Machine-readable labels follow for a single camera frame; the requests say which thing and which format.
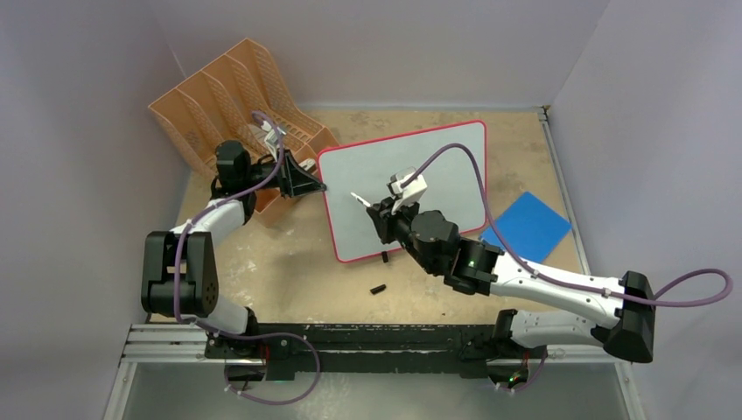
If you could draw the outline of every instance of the gray wall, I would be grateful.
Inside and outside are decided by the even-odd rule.
[[[0,417],[102,416],[186,179],[146,106],[181,79],[144,0],[0,0]]]
[[[363,108],[552,103],[608,0],[150,0],[186,74],[243,38],[295,99]]]
[[[593,271],[657,290],[692,269],[742,273],[742,2],[612,0],[551,110]],[[716,278],[667,295],[708,296]],[[657,418],[739,418],[742,297],[660,309],[637,366]]]

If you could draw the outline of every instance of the aluminum frame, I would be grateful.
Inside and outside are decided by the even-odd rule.
[[[577,258],[582,271],[590,274],[590,266],[585,256],[582,237],[579,233],[574,209],[572,208],[570,195],[564,183],[562,167],[559,164],[557,151],[554,147],[554,139],[549,128],[549,118],[546,108],[529,108],[527,111],[535,111],[541,122],[546,144],[549,148],[551,163],[554,166],[559,190],[562,194],[567,218],[572,225],[572,236],[575,241]],[[131,384],[140,363],[224,363],[224,360],[206,359],[203,355],[207,336],[195,325],[176,324],[134,324],[129,329],[126,344],[122,352],[122,358],[111,396],[108,399],[108,407],[104,415],[105,420],[119,420],[123,418],[126,403],[131,391]],[[602,349],[592,346],[549,346],[549,363],[570,364],[613,364],[616,368],[616,377],[619,382],[621,394],[626,405],[626,412],[631,420],[646,420],[646,415],[641,407],[641,400],[635,385],[634,371],[631,364],[618,360],[606,354]],[[520,360],[494,360],[488,365],[510,365],[520,363]],[[260,366],[262,362],[258,359],[230,360],[230,364],[242,364],[247,366]]]

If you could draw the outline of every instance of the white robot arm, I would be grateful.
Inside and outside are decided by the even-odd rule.
[[[414,172],[409,168],[392,177],[388,184],[391,196],[379,203],[371,205],[353,193],[366,207],[382,243],[399,242],[426,272],[442,276],[444,284],[455,291],[523,298],[561,310],[502,311],[497,321],[501,340],[524,349],[556,344],[592,345],[624,360],[652,360],[654,307],[615,296],[652,298],[645,276],[632,271],[623,277],[587,276],[524,261],[535,273],[603,293],[544,281],[504,250],[461,237],[458,226],[439,211],[420,213],[418,201],[427,188],[423,176],[403,186]]]

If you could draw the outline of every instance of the blue foam pad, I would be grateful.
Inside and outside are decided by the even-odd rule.
[[[494,224],[519,256],[534,263],[542,263],[572,229],[568,220],[530,192],[524,192]],[[491,227],[479,239],[504,249]]]

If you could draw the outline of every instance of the beige tabletop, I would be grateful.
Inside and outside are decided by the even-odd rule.
[[[342,144],[480,119],[487,126],[488,198],[494,216],[525,191],[565,215],[536,113],[316,110],[307,114],[329,127]],[[178,223],[201,210],[208,198],[208,182],[192,175]],[[216,262],[220,292],[251,307],[260,322],[485,324],[493,323],[501,309],[549,309],[512,297],[457,293],[443,284],[442,277],[426,275],[404,253],[390,255],[386,264],[381,258],[338,262],[321,194],[301,199],[272,228],[250,222],[238,229],[216,250]],[[564,238],[544,263],[579,271],[572,236]],[[387,289],[372,295],[369,289],[379,284]]]

